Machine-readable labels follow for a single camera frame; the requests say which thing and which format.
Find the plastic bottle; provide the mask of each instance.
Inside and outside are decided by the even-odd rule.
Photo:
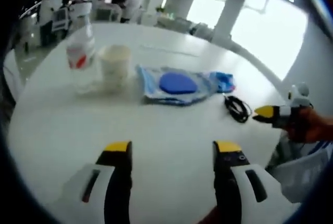
[[[73,30],[67,41],[67,58],[73,83],[82,94],[94,89],[97,76],[95,39],[88,17],[78,17],[73,22]]]

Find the white cup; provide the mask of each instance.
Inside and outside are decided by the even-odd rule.
[[[131,50],[127,46],[113,45],[98,52],[103,85],[106,91],[119,91],[126,84]]]

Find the round table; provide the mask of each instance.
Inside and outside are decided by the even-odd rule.
[[[123,44],[132,51],[130,79],[118,95],[78,96],[61,42],[27,82],[9,128],[18,171],[45,206],[63,184],[104,147],[133,142],[132,223],[194,223],[216,204],[212,141],[241,145],[251,163],[265,166],[280,131],[252,119],[235,122],[222,95],[188,107],[142,103],[137,64],[190,71],[223,71],[234,95],[253,109],[282,104],[273,85],[247,60],[196,37],[132,24],[93,25],[96,48]]]

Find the blue disc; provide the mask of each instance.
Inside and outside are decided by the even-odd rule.
[[[169,94],[190,94],[195,93],[198,86],[190,77],[184,74],[168,72],[162,75],[160,88]]]

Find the white table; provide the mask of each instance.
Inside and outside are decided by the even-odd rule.
[[[247,60],[202,39],[131,24],[95,24],[97,49],[128,45],[128,89],[117,96],[79,97],[60,43],[36,69],[17,103],[9,147],[28,188],[43,205],[84,164],[114,141],[133,141],[132,223],[194,223],[216,204],[212,141],[233,140],[250,162],[265,166],[280,131],[227,115],[223,96],[189,107],[144,105],[136,64],[233,73],[234,95],[252,108],[281,104],[272,84]]]

